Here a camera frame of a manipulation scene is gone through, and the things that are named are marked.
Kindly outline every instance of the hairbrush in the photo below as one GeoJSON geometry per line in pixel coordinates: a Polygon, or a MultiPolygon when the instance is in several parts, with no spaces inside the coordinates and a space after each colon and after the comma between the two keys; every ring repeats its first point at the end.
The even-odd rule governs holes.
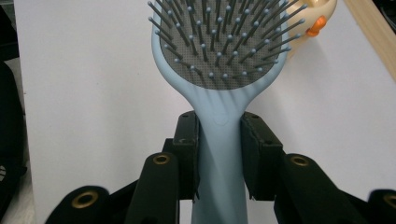
{"type": "Polygon", "coordinates": [[[294,0],[156,0],[152,53],[166,81],[200,120],[194,224],[248,223],[240,119],[280,73],[294,0]]]}

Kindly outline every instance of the white surface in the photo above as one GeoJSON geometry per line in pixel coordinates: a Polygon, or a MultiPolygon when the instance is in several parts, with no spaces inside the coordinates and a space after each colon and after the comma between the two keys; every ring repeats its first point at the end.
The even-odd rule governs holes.
{"type": "MultiPolygon", "coordinates": [[[[145,1],[15,1],[37,223],[73,189],[113,192],[191,109],[155,67],[145,1]]],[[[249,106],[287,152],[305,154],[366,199],[395,189],[396,84],[343,1],[249,106]]],[[[250,223],[275,223],[248,203],[250,223]]],[[[180,223],[190,220],[182,204],[180,223]]]]}

